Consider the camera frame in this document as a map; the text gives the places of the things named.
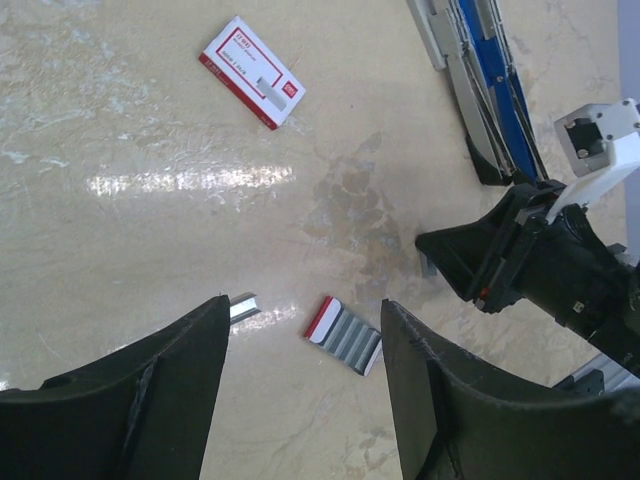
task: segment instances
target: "cardboard box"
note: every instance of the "cardboard box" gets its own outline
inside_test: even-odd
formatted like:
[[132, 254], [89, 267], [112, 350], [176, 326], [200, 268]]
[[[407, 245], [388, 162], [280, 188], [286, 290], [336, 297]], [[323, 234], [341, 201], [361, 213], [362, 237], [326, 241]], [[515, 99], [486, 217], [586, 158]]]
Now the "cardboard box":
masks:
[[271, 130], [282, 125], [306, 92], [240, 17], [231, 20], [200, 61]]

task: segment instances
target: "red label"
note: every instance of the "red label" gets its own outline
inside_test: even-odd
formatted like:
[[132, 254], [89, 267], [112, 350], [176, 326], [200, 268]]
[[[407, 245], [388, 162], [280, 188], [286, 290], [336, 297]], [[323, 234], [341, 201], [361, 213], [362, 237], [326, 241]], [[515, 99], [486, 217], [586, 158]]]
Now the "red label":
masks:
[[296, 93], [298, 93], [298, 89], [291, 82], [285, 83], [284, 87], [282, 87], [282, 91], [286, 93], [289, 96], [289, 98], [295, 97]]

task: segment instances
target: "red stripe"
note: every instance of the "red stripe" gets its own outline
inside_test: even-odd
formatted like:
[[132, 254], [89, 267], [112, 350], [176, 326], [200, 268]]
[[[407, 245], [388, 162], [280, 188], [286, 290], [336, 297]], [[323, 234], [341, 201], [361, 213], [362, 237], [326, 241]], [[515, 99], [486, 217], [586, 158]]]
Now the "red stripe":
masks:
[[311, 335], [313, 335], [313, 331], [316, 329], [316, 327], [320, 323], [320, 320], [322, 320], [322, 316], [327, 311], [327, 308], [329, 308], [329, 304], [331, 303], [331, 300], [333, 300], [333, 297], [330, 297], [330, 296], [324, 299], [324, 302], [322, 302], [322, 306], [320, 307], [320, 310], [318, 310], [318, 313], [316, 313], [316, 316], [313, 317], [313, 321], [311, 322], [311, 325], [309, 325], [309, 328], [307, 328], [307, 331], [304, 332], [304, 338], [311, 338]]
[[211, 73], [213, 73], [218, 78], [218, 80], [224, 83], [227, 86], [227, 88], [234, 93], [236, 97], [242, 100], [242, 103], [244, 103], [247, 107], [249, 107], [249, 110], [255, 113], [256, 116], [260, 120], [262, 120], [267, 127], [269, 127], [271, 130], [275, 130], [276, 128], [278, 128], [278, 125], [276, 125], [276, 122], [271, 120], [271, 118], [269, 118], [267, 114], [253, 100], [251, 100], [249, 96], [246, 93], [244, 93], [238, 85], [233, 83], [231, 79], [227, 76], [227, 74], [225, 74], [222, 70], [220, 70], [216, 66], [216, 64], [213, 63], [213, 61], [211, 61], [211, 59], [204, 52], [200, 54], [200, 62], [205, 67], [207, 67], [211, 71]]

